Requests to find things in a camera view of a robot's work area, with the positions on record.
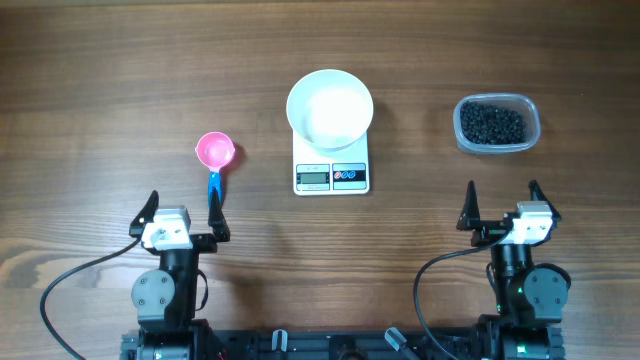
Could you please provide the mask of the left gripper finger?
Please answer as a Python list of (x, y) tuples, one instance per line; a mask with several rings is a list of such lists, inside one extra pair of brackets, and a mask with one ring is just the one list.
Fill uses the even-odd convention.
[(222, 205), (216, 188), (213, 189), (210, 196), (208, 225), (212, 230), (216, 242), (230, 241), (231, 232), (222, 212)]
[(159, 194), (153, 190), (139, 213), (132, 220), (129, 226), (130, 237), (141, 237), (145, 226), (153, 221), (155, 212), (159, 207)]

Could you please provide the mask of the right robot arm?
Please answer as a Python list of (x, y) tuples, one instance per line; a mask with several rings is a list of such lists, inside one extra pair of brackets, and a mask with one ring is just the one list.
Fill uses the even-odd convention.
[(472, 328), (473, 359), (564, 359), (562, 310), (571, 277), (561, 267), (536, 264), (532, 249), (551, 238), (561, 215), (538, 183), (529, 183), (530, 199), (521, 201), (501, 220), (483, 220), (476, 188), (468, 183), (456, 228), (471, 231), (471, 246), (491, 252), (489, 269), (497, 313), (482, 315)]

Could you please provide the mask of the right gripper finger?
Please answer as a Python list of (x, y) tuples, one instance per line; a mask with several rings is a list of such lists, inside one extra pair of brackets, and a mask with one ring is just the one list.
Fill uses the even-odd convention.
[(528, 187), (529, 187), (531, 200), (545, 202), (550, 208), (552, 220), (561, 221), (562, 216), (557, 211), (557, 209), (553, 206), (551, 201), (547, 199), (538, 182), (536, 180), (531, 180), (528, 184)]
[(465, 202), (461, 210), (456, 229), (459, 231), (472, 231), (481, 226), (479, 205), (476, 187), (473, 180), (468, 182)]

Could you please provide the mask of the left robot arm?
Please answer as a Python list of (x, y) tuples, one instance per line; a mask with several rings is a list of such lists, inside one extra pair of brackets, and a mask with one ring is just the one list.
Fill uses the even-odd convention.
[(184, 206), (161, 208), (153, 191), (131, 222), (129, 235), (159, 257), (159, 267), (136, 279), (131, 299), (140, 329), (121, 344), (122, 359), (226, 359), (228, 352), (204, 319), (195, 313), (208, 300), (196, 299), (197, 280), (204, 276), (199, 256), (215, 253), (217, 245), (230, 240), (222, 213), (221, 196), (208, 195), (208, 226), (203, 234), (190, 232), (191, 220)]

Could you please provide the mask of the pink scoop blue handle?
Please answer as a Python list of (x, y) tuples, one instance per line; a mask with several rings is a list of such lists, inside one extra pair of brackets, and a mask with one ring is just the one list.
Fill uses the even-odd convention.
[(224, 202), (221, 170), (229, 165), (235, 156), (235, 145), (231, 138), (222, 132), (208, 132), (196, 144), (195, 153), (198, 160), (208, 168), (209, 204), (217, 197), (220, 204)]

